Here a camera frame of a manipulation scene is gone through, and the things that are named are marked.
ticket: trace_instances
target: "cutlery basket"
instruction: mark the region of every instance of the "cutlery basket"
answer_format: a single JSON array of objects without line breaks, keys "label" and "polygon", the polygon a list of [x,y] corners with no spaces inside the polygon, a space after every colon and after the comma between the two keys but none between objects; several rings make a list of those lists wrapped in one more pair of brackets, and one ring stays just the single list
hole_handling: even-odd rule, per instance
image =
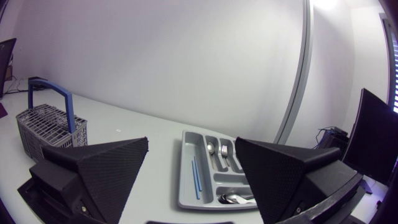
[{"label": "cutlery basket", "polygon": [[[33,85],[44,85],[65,97],[66,112],[47,104],[33,107]],[[25,153],[42,160],[42,146],[77,147],[87,145],[87,120],[73,115],[72,94],[46,80],[31,80],[28,109],[16,116]]]}]

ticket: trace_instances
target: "blue stick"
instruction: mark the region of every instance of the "blue stick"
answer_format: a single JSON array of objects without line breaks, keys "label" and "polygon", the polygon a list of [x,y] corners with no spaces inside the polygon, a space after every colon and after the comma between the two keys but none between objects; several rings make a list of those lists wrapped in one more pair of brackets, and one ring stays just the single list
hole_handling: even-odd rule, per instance
[{"label": "blue stick", "polygon": [[195,165],[193,165],[192,161],[192,171],[193,171],[193,181],[195,182],[195,191],[197,193],[197,199],[200,199],[200,193],[199,193],[199,186],[198,186],[198,181],[197,181],[197,173],[195,170]]},{"label": "blue stick", "polygon": [[193,160],[195,160],[195,168],[196,168],[196,170],[197,170],[197,179],[198,179],[198,184],[199,184],[199,191],[201,191],[201,182],[200,182],[200,176],[199,176],[197,158],[194,156],[194,157],[193,157]]}]

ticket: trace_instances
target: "table surface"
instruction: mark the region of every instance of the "table surface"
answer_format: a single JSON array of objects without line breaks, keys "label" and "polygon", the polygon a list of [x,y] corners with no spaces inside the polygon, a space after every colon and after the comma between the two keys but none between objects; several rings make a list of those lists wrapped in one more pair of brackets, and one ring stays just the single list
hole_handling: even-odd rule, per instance
[{"label": "table surface", "polygon": [[[35,162],[24,152],[16,115],[27,109],[27,93],[5,95],[1,100],[8,115],[0,119],[0,198],[16,223],[39,223],[17,189],[31,178]],[[34,105],[49,104],[65,110],[65,101],[53,90],[34,92]],[[228,137],[187,124],[155,118],[73,95],[75,115],[87,119],[88,144],[148,137],[149,152],[144,159],[120,223],[149,220],[170,223],[262,223],[257,209],[202,211],[178,206],[180,155],[183,130]],[[352,215],[368,223],[376,212],[376,202],[386,193],[376,183],[373,195],[365,195]]]}]

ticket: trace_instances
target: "black textured pad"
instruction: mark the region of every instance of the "black textured pad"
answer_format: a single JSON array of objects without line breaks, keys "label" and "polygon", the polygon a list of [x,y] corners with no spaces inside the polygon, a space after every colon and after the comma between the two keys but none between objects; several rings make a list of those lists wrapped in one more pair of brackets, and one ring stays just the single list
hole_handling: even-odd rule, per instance
[{"label": "black textured pad", "polygon": [[239,137],[235,146],[264,223],[279,221],[304,173],[337,160],[341,153],[338,148],[311,150]]},{"label": "black textured pad", "polygon": [[71,149],[46,147],[43,155],[78,172],[107,223],[118,223],[148,151],[147,138]]}]

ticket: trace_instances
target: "cutlery tray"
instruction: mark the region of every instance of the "cutlery tray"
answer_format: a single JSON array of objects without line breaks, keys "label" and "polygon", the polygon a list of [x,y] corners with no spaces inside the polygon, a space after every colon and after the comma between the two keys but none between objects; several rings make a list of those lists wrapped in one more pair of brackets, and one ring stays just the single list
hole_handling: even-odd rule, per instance
[{"label": "cutlery tray", "polygon": [[[207,150],[207,143],[215,147],[211,156]],[[228,147],[225,160],[221,156],[221,147]],[[196,159],[197,173],[200,177],[200,199],[197,199],[194,181],[193,161]],[[180,192],[178,204],[182,208],[200,210],[238,210],[257,208],[256,203],[226,204],[219,198],[222,194],[238,194],[242,197],[252,195],[248,180],[236,158],[233,138],[217,138],[192,131],[182,134],[182,153],[180,166]]]}]

